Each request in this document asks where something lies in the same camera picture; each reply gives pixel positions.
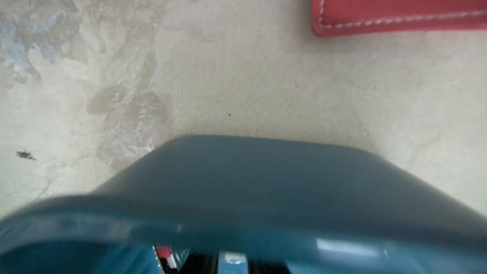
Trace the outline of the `teal plastic storage box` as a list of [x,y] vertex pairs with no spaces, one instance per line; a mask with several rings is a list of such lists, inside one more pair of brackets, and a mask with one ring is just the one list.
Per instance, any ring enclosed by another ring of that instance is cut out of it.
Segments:
[[486,218],[364,150],[171,140],[1,220],[2,273],[485,273]]

